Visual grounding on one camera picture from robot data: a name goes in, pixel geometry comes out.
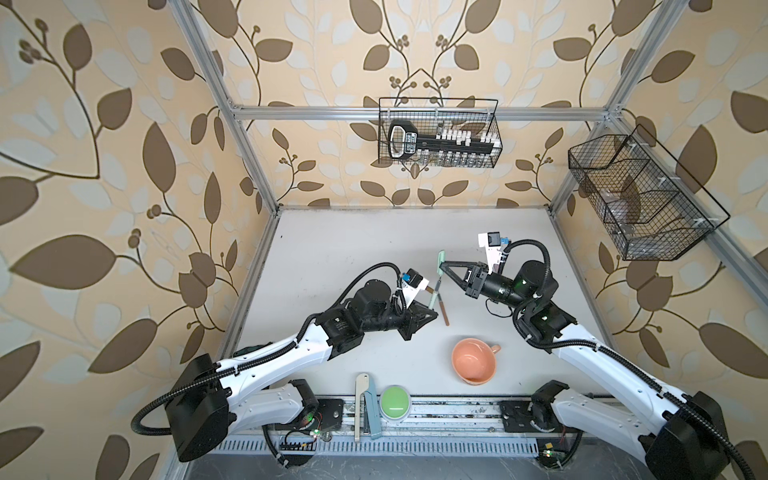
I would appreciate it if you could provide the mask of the orange pen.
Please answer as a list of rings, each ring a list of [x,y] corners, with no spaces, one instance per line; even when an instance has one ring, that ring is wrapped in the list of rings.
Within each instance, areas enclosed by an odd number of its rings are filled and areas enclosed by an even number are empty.
[[[437,294],[437,301],[438,301],[440,312],[441,312],[441,315],[442,315],[442,318],[444,320],[445,325],[446,326],[450,326],[450,319],[449,319],[448,314],[447,314],[447,310],[446,310],[446,307],[445,307],[444,300],[443,300],[442,295],[440,293]]]

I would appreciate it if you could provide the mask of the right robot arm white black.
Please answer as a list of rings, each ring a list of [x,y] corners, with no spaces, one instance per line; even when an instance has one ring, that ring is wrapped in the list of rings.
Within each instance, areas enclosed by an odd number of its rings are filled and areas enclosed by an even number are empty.
[[[554,303],[558,284],[541,242],[522,239],[495,249],[496,266],[443,260],[439,268],[467,296],[507,306],[515,330],[529,346],[577,368],[622,405],[614,408],[550,381],[540,392],[560,424],[632,455],[657,479],[715,479],[729,464],[744,478],[756,478],[730,441],[722,409],[711,396],[689,395],[657,379]]]

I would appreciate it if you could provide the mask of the green pen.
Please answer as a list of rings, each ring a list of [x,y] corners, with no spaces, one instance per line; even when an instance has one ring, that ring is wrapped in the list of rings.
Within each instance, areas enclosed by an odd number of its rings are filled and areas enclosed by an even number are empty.
[[[432,288],[432,292],[431,292],[431,296],[430,296],[430,302],[429,302],[429,308],[430,309],[434,309],[435,304],[438,301],[441,282],[442,282],[442,278],[439,277],[437,282],[436,282],[436,284],[435,284],[435,286]]]

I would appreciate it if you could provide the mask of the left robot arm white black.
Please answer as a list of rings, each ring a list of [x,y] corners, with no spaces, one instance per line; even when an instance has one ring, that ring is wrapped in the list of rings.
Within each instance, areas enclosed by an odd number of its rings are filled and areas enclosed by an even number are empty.
[[[181,462],[196,460],[240,430],[272,424],[310,426],[318,401],[293,374],[362,344],[366,334],[395,331],[405,341],[436,319],[417,301],[427,278],[377,263],[353,279],[325,310],[310,314],[283,340],[243,348],[230,358],[194,358],[173,388],[139,409],[130,422],[141,436],[169,436]]]

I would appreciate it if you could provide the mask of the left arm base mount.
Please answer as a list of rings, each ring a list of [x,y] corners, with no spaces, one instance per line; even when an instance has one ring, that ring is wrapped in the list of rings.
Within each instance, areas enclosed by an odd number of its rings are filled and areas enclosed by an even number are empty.
[[[345,402],[341,398],[320,398],[313,409],[302,411],[296,420],[288,424],[272,424],[273,431],[310,431],[324,433],[341,429]]]

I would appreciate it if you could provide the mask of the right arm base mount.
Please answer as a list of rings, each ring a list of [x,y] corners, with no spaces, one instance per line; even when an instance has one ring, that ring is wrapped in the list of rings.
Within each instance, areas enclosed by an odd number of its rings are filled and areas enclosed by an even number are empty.
[[[575,434],[577,429],[566,427],[554,413],[529,399],[503,400],[499,403],[503,429],[506,433],[540,433],[550,436]]]

